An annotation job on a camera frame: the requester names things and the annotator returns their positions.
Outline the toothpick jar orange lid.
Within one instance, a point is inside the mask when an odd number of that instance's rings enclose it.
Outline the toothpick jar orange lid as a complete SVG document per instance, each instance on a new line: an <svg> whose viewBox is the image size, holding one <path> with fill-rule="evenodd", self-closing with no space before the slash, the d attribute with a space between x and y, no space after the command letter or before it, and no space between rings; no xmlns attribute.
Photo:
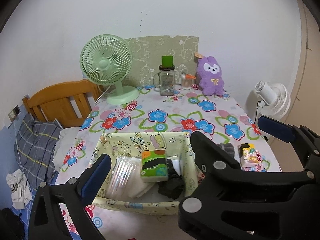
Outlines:
<svg viewBox="0 0 320 240"><path fill-rule="evenodd" d="M191 74L187 74L185 72L181 73L181 88L184 90L190 90L192 88L192 85L194 84L196 80L196 77L191 75Z"/></svg>

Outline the blue plaid pillow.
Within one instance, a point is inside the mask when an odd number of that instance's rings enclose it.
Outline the blue plaid pillow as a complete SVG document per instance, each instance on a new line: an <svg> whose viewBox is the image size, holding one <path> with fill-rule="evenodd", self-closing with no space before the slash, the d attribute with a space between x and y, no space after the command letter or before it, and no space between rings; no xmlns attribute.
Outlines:
<svg viewBox="0 0 320 240"><path fill-rule="evenodd" d="M62 128L58 121L41 122L30 113L23 118L14 146L17 163L29 186L37 189L41 182L50 183L56 169L54 150Z"/></svg>

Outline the glass mason jar mug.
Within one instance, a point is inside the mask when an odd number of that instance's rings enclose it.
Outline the glass mason jar mug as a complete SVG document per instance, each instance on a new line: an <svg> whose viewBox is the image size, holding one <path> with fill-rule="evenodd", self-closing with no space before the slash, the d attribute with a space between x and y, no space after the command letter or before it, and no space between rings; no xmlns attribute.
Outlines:
<svg viewBox="0 0 320 240"><path fill-rule="evenodd" d="M159 66L159 71L153 76L153 85L161 96L173 96L176 88L175 67Z"/></svg>

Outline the yellow cartoon tissue pack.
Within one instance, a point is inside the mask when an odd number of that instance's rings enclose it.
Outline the yellow cartoon tissue pack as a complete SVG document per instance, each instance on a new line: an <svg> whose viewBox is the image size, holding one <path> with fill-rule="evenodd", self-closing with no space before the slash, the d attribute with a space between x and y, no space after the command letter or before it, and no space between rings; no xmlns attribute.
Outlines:
<svg viewBox="0 0 320 240"><path fill-rule="evenodd" d="M263 155L255 149L253 144L245 143L239 146L241 169L244 171L265 172Z"/></svg>

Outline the beige wooden door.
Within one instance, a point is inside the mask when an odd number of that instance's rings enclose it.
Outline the beige wooden door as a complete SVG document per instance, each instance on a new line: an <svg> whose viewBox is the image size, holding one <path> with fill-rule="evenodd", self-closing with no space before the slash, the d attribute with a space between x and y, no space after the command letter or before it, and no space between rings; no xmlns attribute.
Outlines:
<svg viewBox="0 0 320 240"><path fill-rule="evenodd" d="M297 0L302 24L302 47L290 110L282 120L319 133L319 26L302 0Z"/></svg>

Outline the white standing fan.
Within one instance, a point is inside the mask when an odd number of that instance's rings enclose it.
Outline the white standing fan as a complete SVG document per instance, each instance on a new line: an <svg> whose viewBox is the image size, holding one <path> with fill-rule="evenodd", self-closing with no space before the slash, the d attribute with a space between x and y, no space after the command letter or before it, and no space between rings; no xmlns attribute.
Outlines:
<svg viewBox="0 0 320 240"><path fill-rule="evenodd" d="M245 107L247 115L258 127L258 119L261 116L279 121L287 114L290 105L290 93L282 83L268 84L261 80L250 92Z"/></svg>

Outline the black plastic bag roll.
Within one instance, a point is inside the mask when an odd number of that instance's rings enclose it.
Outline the black plastic bag roll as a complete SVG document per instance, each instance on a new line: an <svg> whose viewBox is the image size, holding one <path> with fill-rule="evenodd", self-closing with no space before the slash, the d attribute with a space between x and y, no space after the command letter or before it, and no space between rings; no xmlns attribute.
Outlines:
<svg viewBox="0 0 320 240"><path fill-rule="evenodd" d="M170 199L177 200L185 190L185 183L181 175L174 169L171 159L167 159L168 179L158 182L158 193Z"/></svg>

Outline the grey socks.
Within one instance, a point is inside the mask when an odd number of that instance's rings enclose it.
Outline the grey socks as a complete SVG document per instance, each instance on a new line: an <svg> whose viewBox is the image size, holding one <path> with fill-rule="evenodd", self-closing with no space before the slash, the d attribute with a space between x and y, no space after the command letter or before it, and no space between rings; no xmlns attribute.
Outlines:
<svg viewBox="0 0 320 240"><path fill-rule="evenodd" d="M231 158L235 157L235 149L234 146L229 142L225 144L218 144L219 148L224 150Z"/></svg>

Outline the pink wet wipes pack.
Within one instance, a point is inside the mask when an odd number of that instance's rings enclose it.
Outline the pink wet wipes pack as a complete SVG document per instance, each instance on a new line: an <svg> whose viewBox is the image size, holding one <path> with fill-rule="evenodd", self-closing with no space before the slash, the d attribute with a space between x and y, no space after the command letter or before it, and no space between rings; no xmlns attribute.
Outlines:
<svg viewBox="0 0 320 240"><path fill-rule="evenodd" d="M126 197L130 183L138 170L139 162L135 158L126 156L118 157L111 172L106 197L110 199Z"/></svg>

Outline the green desk fan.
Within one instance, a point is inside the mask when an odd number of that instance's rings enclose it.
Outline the green desk fan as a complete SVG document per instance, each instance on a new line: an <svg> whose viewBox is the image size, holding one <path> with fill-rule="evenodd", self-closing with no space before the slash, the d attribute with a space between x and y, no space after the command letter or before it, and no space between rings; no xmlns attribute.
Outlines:
<svg viewBox="0 0 320 240"><path fill-rule="evenodd" d="M137 88L122 85L131 66L130 46L116 35L98 35L89 40L80 53L81 71L89 81L99 86L115 87L106 96L109 105L123 105L138 98Z"/></svg>

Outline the crumpled white cloth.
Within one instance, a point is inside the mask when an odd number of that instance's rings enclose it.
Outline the crumpled white cloth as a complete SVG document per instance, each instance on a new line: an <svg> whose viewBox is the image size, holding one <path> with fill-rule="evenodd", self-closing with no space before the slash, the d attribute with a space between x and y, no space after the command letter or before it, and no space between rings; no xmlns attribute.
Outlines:
<svg viewBox="0 0 320 240"><path fill-rule="evenodd" d="M6 176L7 185L11 190L12 207L16 210L24 210L32 200L31 191L24 173L17 169Z"/></svg>

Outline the white cotton pad pack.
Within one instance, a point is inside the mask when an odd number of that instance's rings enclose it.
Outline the white cotton pad pack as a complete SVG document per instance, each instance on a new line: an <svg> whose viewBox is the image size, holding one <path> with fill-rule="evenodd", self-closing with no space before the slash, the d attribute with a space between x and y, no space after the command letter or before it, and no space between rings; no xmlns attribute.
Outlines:
<svg viewBox="0 0 320 240"><path fill-rule="evenodd" d="M130 161L133 164L133 168L129 172L129 178L127 180L127 184L125 185L123 194L125 199L140 198L155 185L155 182L145 182L140 177L140 172L142 170L141 159L132 157Z"/></svg>

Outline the green orange tissue pack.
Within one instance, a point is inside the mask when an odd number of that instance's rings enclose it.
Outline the green orange tissue pack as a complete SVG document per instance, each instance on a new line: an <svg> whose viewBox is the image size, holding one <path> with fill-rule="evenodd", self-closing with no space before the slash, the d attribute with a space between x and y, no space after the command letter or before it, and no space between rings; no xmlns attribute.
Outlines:
<svg viewBox="0 0 320 240"><path fill-rule="evenodd" d="M165 150L144 151L142 153L140 177L146 183L167 181L168 167Z"/></svg>

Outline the green patterned cardboard panel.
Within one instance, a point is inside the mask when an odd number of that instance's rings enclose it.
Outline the green patterned cardboard panel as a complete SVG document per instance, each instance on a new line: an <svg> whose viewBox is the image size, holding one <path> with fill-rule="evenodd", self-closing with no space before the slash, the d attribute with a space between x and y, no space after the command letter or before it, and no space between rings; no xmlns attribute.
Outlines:
<svg viewBox="0 0 320 240"><path fill-rule="evenodd" d="M125 86L153 85L153 76L159 71L165 55L174 58L176 84L181 83L182 73L196 73L194 54L199 46L196 36L145 36L127 38L126 41L132 51L132 67L123 80Z"/></svg>

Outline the purple plush bunny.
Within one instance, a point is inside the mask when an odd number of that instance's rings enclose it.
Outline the purple plush bunny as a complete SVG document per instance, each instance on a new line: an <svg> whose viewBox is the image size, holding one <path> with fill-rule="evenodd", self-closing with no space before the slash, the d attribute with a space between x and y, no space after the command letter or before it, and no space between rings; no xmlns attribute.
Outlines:
<svg viewBox="0 0 320 240"><path fill-rule="evenodd" d="M199 78L199 86L203 95L223 96L224 81L222 78L222 70L217 60L213 56L199 58L196 69L197 77Z"/></svg>

